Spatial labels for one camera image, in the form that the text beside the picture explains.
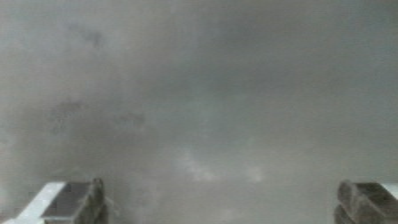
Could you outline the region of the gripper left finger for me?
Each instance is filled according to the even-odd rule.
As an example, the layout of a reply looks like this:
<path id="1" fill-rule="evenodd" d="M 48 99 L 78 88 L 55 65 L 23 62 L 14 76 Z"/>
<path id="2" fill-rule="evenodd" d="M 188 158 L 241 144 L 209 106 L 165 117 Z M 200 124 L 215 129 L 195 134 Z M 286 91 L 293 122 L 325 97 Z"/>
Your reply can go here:
<path id="1" fill-rule="evenodd" d="M 8 224 L 108 224 L 103 180 L 49 182 Z"/>

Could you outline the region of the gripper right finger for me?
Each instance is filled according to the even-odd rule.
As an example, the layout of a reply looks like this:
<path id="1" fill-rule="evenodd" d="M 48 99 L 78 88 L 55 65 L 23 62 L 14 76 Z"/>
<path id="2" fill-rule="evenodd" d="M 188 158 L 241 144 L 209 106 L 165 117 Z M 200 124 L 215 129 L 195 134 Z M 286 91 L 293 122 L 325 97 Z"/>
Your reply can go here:
<path id="1" fill-rule="evenodd" d="M 337 202 L 334 224 L 398 224 L 398 183 L 344 180 Z"/>

